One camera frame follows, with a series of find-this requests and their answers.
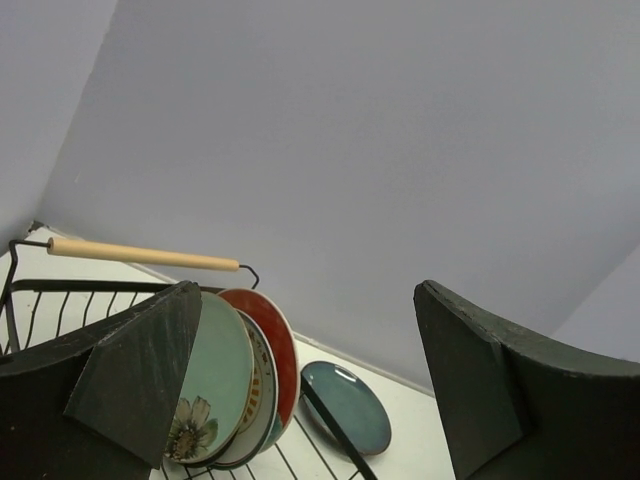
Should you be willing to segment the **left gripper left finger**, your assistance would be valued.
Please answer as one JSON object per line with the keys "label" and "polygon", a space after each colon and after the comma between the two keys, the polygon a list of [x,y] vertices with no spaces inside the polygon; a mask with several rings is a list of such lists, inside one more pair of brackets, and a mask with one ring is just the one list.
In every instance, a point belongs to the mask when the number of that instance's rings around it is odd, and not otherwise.
{"label": "left gripper left finger", "polygon": [[4,479],[146,479],[197,333],[191,282],[1,361]]}

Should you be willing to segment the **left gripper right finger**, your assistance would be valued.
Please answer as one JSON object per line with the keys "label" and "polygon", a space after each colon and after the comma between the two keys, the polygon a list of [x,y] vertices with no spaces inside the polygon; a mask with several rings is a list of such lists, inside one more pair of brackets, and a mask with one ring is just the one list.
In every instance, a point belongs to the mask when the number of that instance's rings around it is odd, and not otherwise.
{"label": "left gripper right finger", "polygon": [[426,280],[414,307],[459,479],[635,479],[639,366],[488,312]]}

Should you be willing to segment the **light green flower plate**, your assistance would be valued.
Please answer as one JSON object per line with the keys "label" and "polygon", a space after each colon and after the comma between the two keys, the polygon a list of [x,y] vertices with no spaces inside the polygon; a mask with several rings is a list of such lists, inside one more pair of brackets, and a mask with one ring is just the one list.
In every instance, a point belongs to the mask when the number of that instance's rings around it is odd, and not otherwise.
{"label": "light green flower plate", "polygon": [[202,291],[196,339],[164,455],[176,462],[207,462],[236,434],[253,379],[251,341],[239,313]]}

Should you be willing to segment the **white orange sunburst plate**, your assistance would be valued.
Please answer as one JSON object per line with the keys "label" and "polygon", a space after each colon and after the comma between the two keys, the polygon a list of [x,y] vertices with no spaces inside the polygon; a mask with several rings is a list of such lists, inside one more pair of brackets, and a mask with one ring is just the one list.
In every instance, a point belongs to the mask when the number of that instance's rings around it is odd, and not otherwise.
{"label": "white orange sunburst plate", "polygon": [[234,437],[213,461],[216,470],[233,470],[249,463],[266,446],[276,423],[278,374],[273,351],[257,322],[242,310],[254,356],[254,370],[243,417]]}

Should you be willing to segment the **small blue patterned dish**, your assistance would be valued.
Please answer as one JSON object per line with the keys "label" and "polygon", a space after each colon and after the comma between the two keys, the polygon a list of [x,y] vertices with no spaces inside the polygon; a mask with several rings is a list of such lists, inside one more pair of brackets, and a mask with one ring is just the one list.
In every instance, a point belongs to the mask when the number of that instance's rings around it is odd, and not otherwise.
{"label": "small blue patterned dish", "polygon": [[271,426],[271,429],[266,437],[266,440],[263,442],[261,447],[256,450],[254,455],[258,455],[260,453],[265,452],[275,445],[280,436],[284,433],[284,425],[281,419],[281,416],[278,412],[274,415],[274,422]]}

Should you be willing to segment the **red and teal floral plate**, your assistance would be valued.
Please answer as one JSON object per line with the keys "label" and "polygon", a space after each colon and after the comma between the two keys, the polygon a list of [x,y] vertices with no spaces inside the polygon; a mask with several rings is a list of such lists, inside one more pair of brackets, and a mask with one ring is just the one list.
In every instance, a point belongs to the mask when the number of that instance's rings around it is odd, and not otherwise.
{"label": "red and teal floral plate", "polygon": [[219,293],[234,308],[247,314],[261,328],[274,354],[279,382],[278,419],[274,441],[293,419],[301,389],[298,354],[293,331],[280,308],[266,295],[250,289],[230,288]]}

